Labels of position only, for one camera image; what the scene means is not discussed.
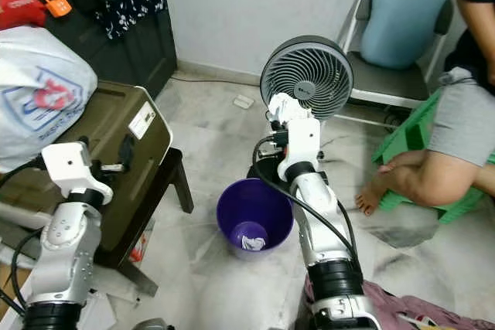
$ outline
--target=blue cushion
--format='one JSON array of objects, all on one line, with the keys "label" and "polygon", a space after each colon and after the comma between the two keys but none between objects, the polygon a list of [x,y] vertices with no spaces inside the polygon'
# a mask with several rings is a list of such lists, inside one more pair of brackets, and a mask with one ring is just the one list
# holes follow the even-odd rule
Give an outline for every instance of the blue cushion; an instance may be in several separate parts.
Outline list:
[{"label": "blue cushion", "polygon": [[445,0],[372,0],[361,56],[391,69],[412,65],[431,45]]}]

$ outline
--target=printed logo on bag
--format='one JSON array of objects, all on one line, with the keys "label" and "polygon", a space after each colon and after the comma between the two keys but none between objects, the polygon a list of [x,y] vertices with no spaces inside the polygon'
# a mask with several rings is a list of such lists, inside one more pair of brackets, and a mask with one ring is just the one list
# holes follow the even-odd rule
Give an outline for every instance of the printed logo on bag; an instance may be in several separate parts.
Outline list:
[{"label": "printed logo on bag", "polygon": [[37,107],[52,108],[62,110],[74,101],[74,95],[62,84],[57,84],[53,80],[46,81],[44,89],[34,92],[34,103]]},{"label": "printed logo on bag", "polygon": [[38,139],[44,140],[84,109],[83,87],[48,69],[37,68],[36,80],[43,88],[10,88],[2,91],[2,98],[21,125],[38,132]]}]

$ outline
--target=red object on floor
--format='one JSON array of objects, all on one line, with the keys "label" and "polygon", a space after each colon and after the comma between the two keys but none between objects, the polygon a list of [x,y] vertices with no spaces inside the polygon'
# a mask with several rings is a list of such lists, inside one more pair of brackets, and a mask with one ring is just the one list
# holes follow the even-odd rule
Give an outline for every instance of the red object on floor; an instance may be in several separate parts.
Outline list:
[{"label": "red object on floor", "polygon": [[45,6],[39,0],[0,0],[0,30],[22,25],[45,25]]},{"label": "red object on floor", "polygon": [[146,236],[145,233],[141,235],[138,243],[132,249],[131,255],[129,256],[132,263],[141,262],[142,258],[145,256],[145,245],[146,245]]}]

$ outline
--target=black cable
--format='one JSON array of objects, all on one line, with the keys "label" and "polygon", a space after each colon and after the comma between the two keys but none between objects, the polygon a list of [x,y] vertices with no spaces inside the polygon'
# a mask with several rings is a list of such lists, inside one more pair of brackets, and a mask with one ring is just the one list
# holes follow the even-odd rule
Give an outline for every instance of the black cable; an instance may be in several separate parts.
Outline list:
[{"label": "black cable", "polygon": [[14,311],[16,311],[19,316],[24,317],[24,309],[19,307],[17,303],[15,303],[2,289],[0,289],[0,298],[9,306],[12,307]]},{"label": "black cable", "polygon": [[14,289],[14,293],[15,296],[17,297],[17,300],[24,309],[26,309],[26,301],[24,300],[24,297],[21,294],[21,290],[19,288],[19,282],[17,281],[17,257],[21,253],[21,250],[24,247],[24,245],[26,245],[26,243],[29,240],[31,240],[42,230],[43,228],[32,231],[29,235],[25,236],[22,240],[20,240],[19,243],[17,244],[17,247],[15,247],[14,255],[12,256],[12,263],[10,265],[10,276],[11,276],[10,279],[12,280],[12,288]]},{"label": "black cable", "polygon": [[214,79],[184,79],[183,77],[170,77],[170,79],[178,80],[178,81],[186,81],[188,83],[232,83],[232,84],[243,84],[239,81],[233,80],[214,80]]},{"label": "black cable", "polygon": [[273,183],[272,181],[270,181],[269,179],[267,179],[263,173],[261,172],[260,168],[258,167],[258,162],[257,162],[257,159],[258,159],[258,149],[260,148],[260,146],[262,144],[264,144],[265,142],[270,142],[270,141],[273,141],[274,138],[273,136],[268,136],[268,137],[265,137],[263,139],[261,139],[255,146],[254,146],[254,150],[253,150],[253,155],[252,155],[252,162],[253,162],[253,168],[254,170],[256,171],[256,173],[258,174],[258,177],[260,178],[261,181],[263,181],[264,183],[266,183],[267,185],[269,185],[270,187],[272,187],[273,189],[276,189],[277,191],[279,191],[282,195],[284,195],[285,197],[291,199],[293,202],[295,202],[296,204],[300,205],[304,210],[306,210],[308,213],[310,213],[312,216],[314,216],[315,218],[318,219],[318,221],[320,221],[321,223],[323,223],[324,226],[326,226],[329,230],[331,230],[338,238],[340,241],[342,241],[343,245],[349,250],[349,253],[351,255],[351,257],[353,258],[355,264],[357,265],[357,267],[359,267],[360,269],[360,264],[359,264],[359,259],[357,257],[357,251],[354,249],[354,247],[349,243],[349,241],[347,241],[347,239],[342,235],[342,233],[340,233],[337,228],[335,228],[335,226],[333,226],[332,223],[330,223],[328,220],[326,220],[325,218],[323,218],[323,216],[321,216],[318,212],[316,212],[309,204],[307,204],[306,202],[303,202],[302,200],[300,199],[297,199],[296,197],[294,197],[293,195],[291,195],[290,193],[286,192],[284,189],[282,189],[280,186],[278,186],[277,184]]},{"label": "black cable", "polygon": [[33,160],[28,161],[25,164],[18,166],[17,168],[11,170],[8,173],[5,173],[0,178],[0,188],[9,181],[17,173],[21,172],[27,168],[38,168],[38,169],[46,169],[45,162],[43,161],[43,157],[41,155],[36,156]]},{"label": "black cable", "polygon": [[356,257],[357,257],[357,244],[356,244],[356,237],[354,236],[353,225],[350,222],[349,215],[347,214],[346,208],[343,207],[342,203],[338,199],[337,199],[337,205],[339,206],[339,209],[343,215],[343,218],[346,220],[347,229],[349,230],[349,235],[350,235],[350,244],[353,246],[354,252],[356,253]]},{"label": "black cable", "polygon": [[24,169],[27,169],[27,168],[31,168],[32,167],[32,163],[31,162],[27,162],[25,164],[22,164],[21,166],[18,166],[17,168],[15,168],[14,170],[8,172],[8,173],[5,173],[1,178],[0,178],[0,188],[5,184],[7,183],[7,181],[12,178],[14,175],[16,175],[17,173],[21,172],[22,170]]},{"label": "black cable", "polygon": [[[388,113],[387,115],[385,115],[385,119],[384,119],[384,124],[386,125],[391,125],[390,124],[390,118],[392,117],[393,118],[394,114],[392,113]],[[394,131],[394,129],[390,128],[390,127],[385,127],[385,130],[388,132],[388,133],[392,133]]]}]

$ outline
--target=tiled floor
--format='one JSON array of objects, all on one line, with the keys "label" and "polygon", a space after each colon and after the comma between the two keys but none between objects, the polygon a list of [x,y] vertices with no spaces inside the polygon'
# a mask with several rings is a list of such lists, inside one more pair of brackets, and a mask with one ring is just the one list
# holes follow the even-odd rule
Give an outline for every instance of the tiled floor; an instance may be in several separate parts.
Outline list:
[{"label": "tiled floor", "polygon": [[[255,99],[242,110],[237,94]],[[162,317],[179,330],[285,329],[294,321],[305,268],[297,238],[263,261],[248,263],[228,252],[216,225],[222,191],[245,177],[256,141],[267,132],[257,87],[170,81],[156,103],[169,122],[196,208],[182,213],[169,189],[142,269],[159,284],[139,305],[112,299],[117,329]],[[382,128],[332,119],[323,129],[323,164],[330,185],[350,209],[366,279],[397,294],[413,294],[450,310],[495,321],[495,222],[491,201],[448,226],[430,209],[401,206],[367,218],[353,196],[374,171],[370,156]]]}]

